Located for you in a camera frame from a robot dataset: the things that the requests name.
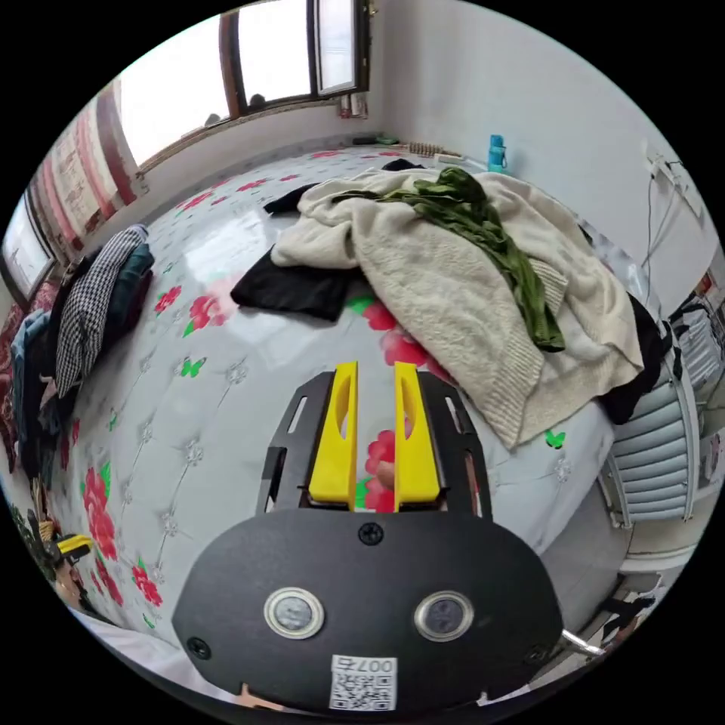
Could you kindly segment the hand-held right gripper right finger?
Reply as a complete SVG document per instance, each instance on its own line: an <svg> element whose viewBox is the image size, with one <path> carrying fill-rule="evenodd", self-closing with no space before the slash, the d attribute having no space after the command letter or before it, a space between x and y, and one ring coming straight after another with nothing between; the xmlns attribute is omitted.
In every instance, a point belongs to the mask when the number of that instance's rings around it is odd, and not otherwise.
<svg viewBox="0 0 725 725"><path fill-rule="evenodd" d="M440 482L418 368L396 362L393 370L395 505L429 506L440 496Z"/></svg>

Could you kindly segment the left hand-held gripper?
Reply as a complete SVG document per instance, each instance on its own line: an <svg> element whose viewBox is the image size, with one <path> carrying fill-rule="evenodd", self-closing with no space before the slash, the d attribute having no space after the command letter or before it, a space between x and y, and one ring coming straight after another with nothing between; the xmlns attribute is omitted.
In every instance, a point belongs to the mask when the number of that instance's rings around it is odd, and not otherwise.
<svg viewBox="0 0 725 725"><path fill-rule="evenodd" d="M34 541L32 551L38 558L39 566L50 575L55 575L59 569L73 566L73 556L91 553L93 546L93 538L76 534L57 541Z"/></svg>

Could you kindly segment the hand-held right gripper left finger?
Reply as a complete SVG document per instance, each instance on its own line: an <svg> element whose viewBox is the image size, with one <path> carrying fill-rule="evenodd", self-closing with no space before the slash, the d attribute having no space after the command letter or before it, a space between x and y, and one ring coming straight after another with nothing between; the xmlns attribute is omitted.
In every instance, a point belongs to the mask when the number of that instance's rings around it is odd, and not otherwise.
<svg viewBox="0 0 725 725"><path fill-rule="evenodd" d="M356 503L358 362L336 367L308 492L318 505L353 507Z"/></svg>

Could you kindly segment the person's left hand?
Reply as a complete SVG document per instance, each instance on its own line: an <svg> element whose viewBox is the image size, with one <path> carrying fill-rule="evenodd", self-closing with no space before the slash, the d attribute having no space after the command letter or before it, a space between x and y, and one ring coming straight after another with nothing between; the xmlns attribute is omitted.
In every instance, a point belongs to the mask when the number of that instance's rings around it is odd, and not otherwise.
<svg viewBox="0 0 725 725"><path fill-rule="evenodd" d="M55 570L54 588L57 596L70 608L82 610L82 592L73 576L73 569L63 562Z"/></svg>

